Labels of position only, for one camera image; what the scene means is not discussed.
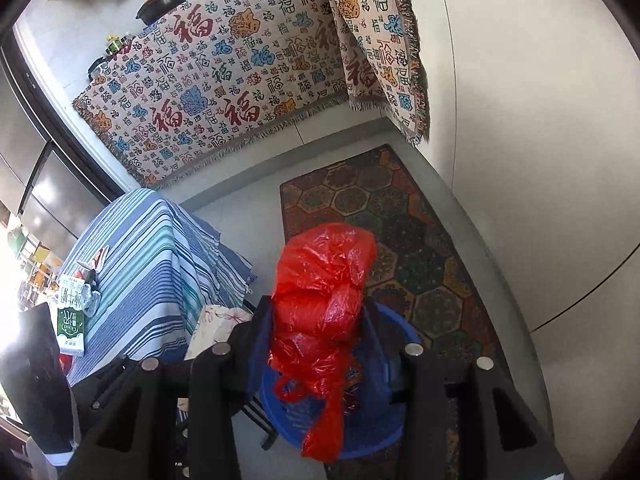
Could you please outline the green white milk carton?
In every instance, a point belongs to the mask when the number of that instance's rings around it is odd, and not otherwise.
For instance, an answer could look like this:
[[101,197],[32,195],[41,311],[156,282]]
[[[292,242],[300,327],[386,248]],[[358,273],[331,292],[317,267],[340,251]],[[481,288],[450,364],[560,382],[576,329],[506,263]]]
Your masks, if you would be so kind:
[[56,340],[66,356],[85,353],[86,322],[96,314],[101,302],[96,271],[76,276],[63,275],[56,295]]

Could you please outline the clear white plastic wrapper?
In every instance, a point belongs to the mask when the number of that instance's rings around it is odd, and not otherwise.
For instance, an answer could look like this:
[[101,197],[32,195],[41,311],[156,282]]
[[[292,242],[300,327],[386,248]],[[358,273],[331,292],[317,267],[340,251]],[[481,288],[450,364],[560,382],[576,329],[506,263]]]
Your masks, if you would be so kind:
[[252,317],[250,312],[241,308],[206,304],[198,317],[184,359],[193,360],[214,344],[227,342],[235,326],[250,322]]

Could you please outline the red plastic bag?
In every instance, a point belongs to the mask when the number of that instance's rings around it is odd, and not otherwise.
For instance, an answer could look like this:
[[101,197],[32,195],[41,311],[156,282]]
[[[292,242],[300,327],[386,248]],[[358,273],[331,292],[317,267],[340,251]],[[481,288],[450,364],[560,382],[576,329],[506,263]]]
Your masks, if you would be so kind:
[[302,455],[319,462],[334,462],[343,447],[344,390],[375,260],[372,232],[323,223],[292,237],[277,264],[268,364],[280,377],[272,390],[284,403],[323,403],[302,443]]

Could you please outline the small white red wrapper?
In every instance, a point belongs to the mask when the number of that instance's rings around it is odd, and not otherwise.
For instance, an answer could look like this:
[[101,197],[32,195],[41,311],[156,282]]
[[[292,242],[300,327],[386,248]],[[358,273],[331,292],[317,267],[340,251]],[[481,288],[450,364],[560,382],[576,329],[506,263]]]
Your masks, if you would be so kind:
[[110,248],[108,246],[103,246],[96,251],[88,262],[78,260],[77,265],[79,266],[79,271],[96,271],[96,273],[100,273],[109,251]]

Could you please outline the blue plastic waste basket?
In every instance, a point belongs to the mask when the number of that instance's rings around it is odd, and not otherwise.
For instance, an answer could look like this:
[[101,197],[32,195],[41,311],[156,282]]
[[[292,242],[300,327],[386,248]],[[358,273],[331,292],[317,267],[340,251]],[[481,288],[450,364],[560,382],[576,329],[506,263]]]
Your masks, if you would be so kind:
[[[405,408],[398,400],[404,386],[400,352],[417,344],[416,329],[400,314],[376,304],[376,315],[364,314],[360,343],[354,356],[362,366],[362,382],[356,388],[354,410],[344,418],[344,442],[340,457],[350,460],[373,454],[395,443],[402,434]],[[264,368],[260,400],[270,422],[289,444],[300,448],[304,437],[323,408],[323,402],[307,396],[297,403],[278,399],[273,387],[280,374]]]

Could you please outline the blue striped tablecloth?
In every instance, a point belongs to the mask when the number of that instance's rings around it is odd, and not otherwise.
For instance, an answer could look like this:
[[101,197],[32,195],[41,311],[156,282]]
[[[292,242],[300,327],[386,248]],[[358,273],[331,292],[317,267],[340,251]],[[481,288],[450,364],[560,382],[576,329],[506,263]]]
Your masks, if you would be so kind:
[[85,320],[85,350],[67,379],[76,385],[114,359],[181,361],[201,310],[242,307],[255,281],[250,262],[220,232],[152,190],[105,207],[78,238],[58,278],[68,281],[100,250],[101,295]]

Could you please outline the hexagon patterned floor rug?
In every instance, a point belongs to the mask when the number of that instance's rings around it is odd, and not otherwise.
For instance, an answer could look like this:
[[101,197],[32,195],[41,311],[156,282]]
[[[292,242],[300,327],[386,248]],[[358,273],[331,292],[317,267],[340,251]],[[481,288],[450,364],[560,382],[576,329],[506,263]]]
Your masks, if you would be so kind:
[[488,356],[506,366],[480,293],[409,170],[389,145],[280,186],[284,237],[322,223],[372,232],[378,258],[366,291],[409,322],[454,370]]

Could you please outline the silver multi-door refrigerator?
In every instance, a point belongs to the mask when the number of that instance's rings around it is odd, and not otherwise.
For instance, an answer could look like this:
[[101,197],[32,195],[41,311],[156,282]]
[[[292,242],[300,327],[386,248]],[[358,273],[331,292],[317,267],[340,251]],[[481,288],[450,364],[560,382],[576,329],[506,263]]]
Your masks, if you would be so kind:
[[104,200],[29,116],[6,68],[1,70],[1,203],[62,259],[104,208]]

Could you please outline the condiment bottles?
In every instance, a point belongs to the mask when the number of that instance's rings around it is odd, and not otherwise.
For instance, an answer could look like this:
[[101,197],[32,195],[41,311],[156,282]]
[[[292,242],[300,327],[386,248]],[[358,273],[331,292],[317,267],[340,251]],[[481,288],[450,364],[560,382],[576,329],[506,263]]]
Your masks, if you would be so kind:
[[108,36],[106,38],[106,48],[104,55],[94,60],[87,70],[88,81],[93,81],[94,76],[96,76],[100,67],[123,50],[126,50],[130,46],[131,41],[131,35]]

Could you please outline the white lower cabinets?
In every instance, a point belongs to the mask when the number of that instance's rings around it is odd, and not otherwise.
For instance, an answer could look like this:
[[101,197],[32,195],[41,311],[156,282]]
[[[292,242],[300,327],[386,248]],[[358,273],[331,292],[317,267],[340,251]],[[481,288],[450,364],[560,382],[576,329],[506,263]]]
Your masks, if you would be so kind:
[[639,420],[639,60],[603,0],[412,0],[422,144],[521,309],[555,442],[605,475]]

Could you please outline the black pot orange lid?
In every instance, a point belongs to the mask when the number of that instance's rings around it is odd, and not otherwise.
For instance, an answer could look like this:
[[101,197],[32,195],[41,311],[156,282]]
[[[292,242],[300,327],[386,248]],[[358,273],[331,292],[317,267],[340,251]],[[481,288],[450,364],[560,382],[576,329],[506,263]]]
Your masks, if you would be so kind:
[[152,25],[185,2],[186,0],[146,0],[140,6],[136,19],[142,21],[146,26]]

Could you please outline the patterned fu character blanket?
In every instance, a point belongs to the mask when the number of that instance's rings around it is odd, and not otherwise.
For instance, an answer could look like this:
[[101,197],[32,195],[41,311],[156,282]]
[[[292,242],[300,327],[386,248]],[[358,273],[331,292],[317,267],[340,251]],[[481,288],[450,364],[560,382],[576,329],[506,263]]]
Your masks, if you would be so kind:
[[139,184],[164,188],[326,108],[430,132],[410,0],[186,0],[111,58],[75,112]]

